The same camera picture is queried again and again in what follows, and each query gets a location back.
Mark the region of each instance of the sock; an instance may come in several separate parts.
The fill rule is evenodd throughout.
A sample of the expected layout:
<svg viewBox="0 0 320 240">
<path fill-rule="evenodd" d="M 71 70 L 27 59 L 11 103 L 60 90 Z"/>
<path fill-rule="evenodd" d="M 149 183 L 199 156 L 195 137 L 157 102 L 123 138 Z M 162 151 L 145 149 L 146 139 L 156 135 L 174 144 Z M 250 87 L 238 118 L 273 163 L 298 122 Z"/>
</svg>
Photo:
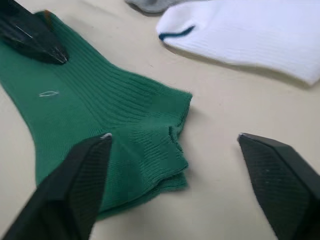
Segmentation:
<svg viewBox="0 0 320 240">
<path fill-rule="evenodd" d="M 318 0 L 210 0 L 170 7 L 167 45 L 227 64 L 268 68 L 309 85 L 320 78 Z"/>
<path fill-rule="evenodd" d="M 125 0 L 128 4 L 137 6 L 145 13 L 157 14 L 165 11 L 170 6 L 199 0 Z"/>
<path fill-rule="evenodd" d="M 74 144 L 112 133 L 100 218 L 185 188 L 188 163 L 178 136 L 192 95 L 119 69 L 56 16 L 51 23 L 70 55 L 64 65 L 30 59 L 0 42 L 0 83 L 32 134 L 37 184 Z"/>
</svg>

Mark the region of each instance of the white sock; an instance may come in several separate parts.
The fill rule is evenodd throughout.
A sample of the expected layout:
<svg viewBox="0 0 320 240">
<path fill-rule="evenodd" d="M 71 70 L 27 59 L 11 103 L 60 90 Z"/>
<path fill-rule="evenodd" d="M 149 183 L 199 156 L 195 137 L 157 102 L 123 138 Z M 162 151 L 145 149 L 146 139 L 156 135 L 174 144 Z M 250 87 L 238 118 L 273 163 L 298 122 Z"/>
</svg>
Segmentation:
<svg viewBox="0 0 320 240">
<path fill-rule="evenodd" d="M 319 0 L 209 0 L 170 7 L 156 31 L 166 44 L 233 65 L 320 79 Z"/>
</svg>

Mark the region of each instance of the white fabric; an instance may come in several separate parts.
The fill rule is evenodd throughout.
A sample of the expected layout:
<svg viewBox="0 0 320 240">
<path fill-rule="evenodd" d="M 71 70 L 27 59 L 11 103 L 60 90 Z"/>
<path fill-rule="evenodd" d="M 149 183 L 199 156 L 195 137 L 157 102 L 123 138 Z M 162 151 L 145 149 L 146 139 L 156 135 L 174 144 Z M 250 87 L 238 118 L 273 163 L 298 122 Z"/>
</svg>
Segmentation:
<svg viewBox="0 0 320 240">
<path fill-rule="evenodd" d="M 320 79 L 318 0 L 211 0 L 170 7 L 157 33 L 170 46 L 232 65 L 269 68 L 313 85 Z"/>
<path fill-rule="evenodd" d="M 180 136 L 190 187 L 98 221 L 91 240 L 277 240 L 253 193 L 237 136 L 289 144 L 320 173 L 320 82 L 306 89 L 274 72 L 262 76 L 176 54 L 155 34 L 159 17 L 144 16 L 123 0 L 19 3 L 52 11 L 113 64 L 193 94 Z M 0 86 L 0 236 L 35 187 L 33 139 Z"/>
</svg>

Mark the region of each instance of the white thread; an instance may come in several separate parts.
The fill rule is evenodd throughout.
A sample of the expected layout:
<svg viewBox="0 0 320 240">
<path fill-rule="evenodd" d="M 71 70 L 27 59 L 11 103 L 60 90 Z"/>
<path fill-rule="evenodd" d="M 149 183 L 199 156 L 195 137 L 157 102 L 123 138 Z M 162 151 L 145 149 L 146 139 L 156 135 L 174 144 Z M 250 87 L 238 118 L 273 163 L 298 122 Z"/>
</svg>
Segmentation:
<svg viewBox="0 0 320 240">
<path fill-rule="evenodd" d="M 58 94 L 59 94 L 58 91 L 45 91 L 43 93 L 40 93 L 39 97 L 40 98 L 42 98 L 42 97 L 51 97 L 51 96 L 58 95 Z"/>
<path fill-rule="evenodd" d="M 111 133 L 106 133 L 105 135 L 101 136 L 100 139 L 105 139 L 107 137 L 112 137 Z"/>
</svg>

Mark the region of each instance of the gray sock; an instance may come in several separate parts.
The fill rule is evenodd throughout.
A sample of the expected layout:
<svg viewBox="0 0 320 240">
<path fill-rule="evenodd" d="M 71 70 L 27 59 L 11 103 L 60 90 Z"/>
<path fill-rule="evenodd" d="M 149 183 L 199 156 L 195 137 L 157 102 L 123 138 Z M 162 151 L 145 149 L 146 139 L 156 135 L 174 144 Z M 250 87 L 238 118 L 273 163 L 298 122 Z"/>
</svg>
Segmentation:
<svg viewBox="0 0 320 240">
<path fill-rule="evenodd" d="M 133 4 L 145 13 L 161 13 L 172 5 L 191 2 L 195 0 L 125 0 L 128 4 Z"/>
</svg>

